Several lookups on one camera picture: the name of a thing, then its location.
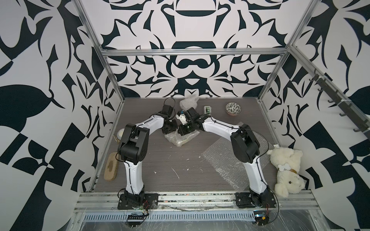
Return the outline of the bubble wrap sheet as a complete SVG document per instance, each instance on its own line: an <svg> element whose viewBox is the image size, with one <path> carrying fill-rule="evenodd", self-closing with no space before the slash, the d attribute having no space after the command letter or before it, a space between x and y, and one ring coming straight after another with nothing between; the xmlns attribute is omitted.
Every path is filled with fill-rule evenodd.
<svg viewBox="0 0 370 231"><path fill-rule="evenodd" d="M235 157L230 141L221 137L202 155L235 191L249 190L250 181L246 169Z"/></svg>
<svg viewBox="0 0 370 231"><path fill-rule="evenodd" d="M186 99L183 99L180 101L179 105L180 105L180 108L183 110L183 111L187 111L189 110L190 108L194 108L196 109L197 106L198 106L198 100L199 100L199 97L196 96L196 95L191 95L189 96L188 98Z"/></svg>
<svg viewBox="0 0 370 231"><path fill-rule="evenodd" d="M186 135L180 135L178 133L178 131L173 131L171 133L168 133L168 134L165 134L165 138L171 142L172 144L174 144L175 146L177 147L181 147L183 146L184 144L188 143L189 141L191 141L192 139L194 139L196 136L198 136L200 134L199 131L193 131L189 134L186 134Z"/></svg>

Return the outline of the black white speckled bowl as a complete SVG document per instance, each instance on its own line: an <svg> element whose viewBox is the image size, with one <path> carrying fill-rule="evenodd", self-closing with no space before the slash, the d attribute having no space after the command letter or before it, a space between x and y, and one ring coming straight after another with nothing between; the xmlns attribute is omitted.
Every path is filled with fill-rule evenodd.
<svg viewBox="0 0 370 231"><path fill-rule="evenodd" d="M225 106L225 109L229 115L233 115L233 116L240 114L242 111L241 106L235 102L227 103Z"/></svg>

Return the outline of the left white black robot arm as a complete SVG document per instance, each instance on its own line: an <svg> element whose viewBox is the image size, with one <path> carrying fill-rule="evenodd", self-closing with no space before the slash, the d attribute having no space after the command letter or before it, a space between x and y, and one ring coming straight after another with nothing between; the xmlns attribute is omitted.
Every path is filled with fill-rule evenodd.
<svg viewBox="0 0 370 231"><path fill-rule="evenodd" d="M176 131L177 128L175 119L163 115L152 115L141 123L129 123L125 126L117 154L120 155L126 170L125 194L127 196L136 200L143 197L142 163L148 151L150 135L157 130L168 134Z"/></svg>

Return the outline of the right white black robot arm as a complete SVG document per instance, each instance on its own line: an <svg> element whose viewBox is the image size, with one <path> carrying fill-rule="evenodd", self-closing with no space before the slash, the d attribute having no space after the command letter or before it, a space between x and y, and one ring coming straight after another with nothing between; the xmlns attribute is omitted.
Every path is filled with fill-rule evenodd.
<svg viewBox="0 0 370 231"><path fill-rule="evenodd" d="M209 114L200 115L194 108L178 112L176 118L181 122L178 133L182 136L199 130L230 141L235 157L243 163L247 172L251 198L260 203L267 199L269 189L260 164L260 143L250 126L227 124Z"/></svg>

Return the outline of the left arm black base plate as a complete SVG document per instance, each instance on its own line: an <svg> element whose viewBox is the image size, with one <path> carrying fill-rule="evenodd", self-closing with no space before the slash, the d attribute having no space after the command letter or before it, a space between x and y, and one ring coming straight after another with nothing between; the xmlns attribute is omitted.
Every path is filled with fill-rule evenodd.
<svg viewBox="0 0 370 231"><path fill-rule="evenodd" d="M129 210L134 208L150 209L158 205L159 194L144 193L139 195L123 193L119 196L118 210Z"/></svg>

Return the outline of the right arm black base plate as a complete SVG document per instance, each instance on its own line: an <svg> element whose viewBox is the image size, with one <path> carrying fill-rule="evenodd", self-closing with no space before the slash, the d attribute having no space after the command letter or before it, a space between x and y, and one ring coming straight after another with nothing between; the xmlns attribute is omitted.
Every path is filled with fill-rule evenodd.
<svg viewBox="0 0 370 231"><path fill-rule="evenodd" d="M235 193L238 208L275 208L276 200L272 192L266 189L258 194L253 191Z"/></svg>

